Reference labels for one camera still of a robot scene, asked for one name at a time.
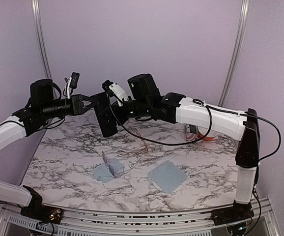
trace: lavender wall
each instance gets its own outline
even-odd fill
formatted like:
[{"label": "lavender wall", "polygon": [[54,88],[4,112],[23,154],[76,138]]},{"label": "lavender wall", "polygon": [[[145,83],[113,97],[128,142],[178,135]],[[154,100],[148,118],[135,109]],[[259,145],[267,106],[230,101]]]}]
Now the lavender wall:
[{"label": "lavender wall", "polygon": [[[0,0],[0,122],[26,104],[29,85],[44,77],[30,1]],[[0,152],[0,180],[21,182],[41,135]]]},{"label": "lavender wall", "polygon": [[54,81],[81,74],[77,93],[109,79],[151,73],[162,94],[217,104],[240,16],[240,0],[40,0]]},{"label": "lavender wall", "polygon": [[[255,108],[282,133],[282,147],[262,161],[258,188],[268,195],[284,236],[284,1],[251,1],[246,34],[226,101],[234,109]],[[261,155],[276,148],[277,134],[260,123]]]}]

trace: white robot arm segment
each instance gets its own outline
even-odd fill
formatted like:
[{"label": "white robot arm segment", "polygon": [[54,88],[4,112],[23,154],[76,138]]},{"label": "white robot arm segment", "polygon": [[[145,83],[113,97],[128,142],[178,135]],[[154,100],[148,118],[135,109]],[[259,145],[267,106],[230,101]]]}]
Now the white robot arm segment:
[{"label": "white robot arm segment", "polygon": [[0,150],[26,136],[26,131],[24,127],[21,127],[16,123],[8,121],[14,121],[23,125],[23,123],[20,122],[19,118],[16,116],[11,116],[3,122],[7,123],[0,126]]},{"label": "white robot arm segment", "polygon": [[[176,122],[181,124],[191,124],[203,128],[208,128],[210,123],[209,113],[204,106],[193,102],[192,98],[185,97],[179,102],[180,106],[176,108]],[[245,114],[243,111],[234,111],[230,109],[221,108],[222,110],[236,112],[238,114]],[[211,130],[230,136],[231,138],[240,141],[244,131],[244,122],[247,117],[237,116],[230,113],[219,112],[211,110],[213,122]]]}]

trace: aluminum frame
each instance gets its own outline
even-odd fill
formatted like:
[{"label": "aluminum frame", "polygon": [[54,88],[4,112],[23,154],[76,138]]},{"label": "aluminum frame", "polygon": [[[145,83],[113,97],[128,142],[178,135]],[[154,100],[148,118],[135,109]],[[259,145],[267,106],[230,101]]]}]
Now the aluminum frame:
[{"label": "aluminum frame", "polygon": [[226,99],[229,93],[230,85],[234,77],[237,59],[238,59],[241,46],[242,46],[242,42],[243,42],[243,38],[245,35],[248,11],[249,11],[249,0],[242,0],[241,12],[240,12],[240,18],[239,18],[239,23],[238,23],[238,30],[237,30],[234,50],[231,56],[231,61],[230,61],[229,69],[227,72],[227,77],[226,77],[223,91],[221,94],[221,98],[218,104],[218,106],[220,107],[225,105],[225,102],[226,102]]}]

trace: small flag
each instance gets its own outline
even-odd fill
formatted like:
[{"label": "small flag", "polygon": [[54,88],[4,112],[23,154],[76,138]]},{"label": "small flag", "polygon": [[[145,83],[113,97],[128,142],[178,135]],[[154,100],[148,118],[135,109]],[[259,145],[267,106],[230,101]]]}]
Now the small flag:
[{"label": "small flag", "polygon": [[187,124],[186,125],[186,140],[188,142],[194,141],[198,139],[198,127],[195,125]]}]

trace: light blue cloth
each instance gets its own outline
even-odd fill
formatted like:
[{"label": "light blue cloth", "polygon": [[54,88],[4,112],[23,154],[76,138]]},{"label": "light blue cloth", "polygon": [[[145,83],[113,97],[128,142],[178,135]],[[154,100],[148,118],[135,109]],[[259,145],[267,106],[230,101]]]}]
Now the light blue cloth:
[{"label": "light blue cloth", "polygon": [[187,175],[171,161],[163,162],[151,170],[147,176],[168,194],[172,193],[187,179]]},{"label": "light blue cloth", "polygon": [[[124,171],[123,165],[116,158],[108,160],[108,163],[113,167],[115,175],[120,177],[121,173]],[[96,166],[92,170],[92,173],[94,174],[96,180],[103,181],[104,183],[107,183],[115,178],[105,163]]]}]

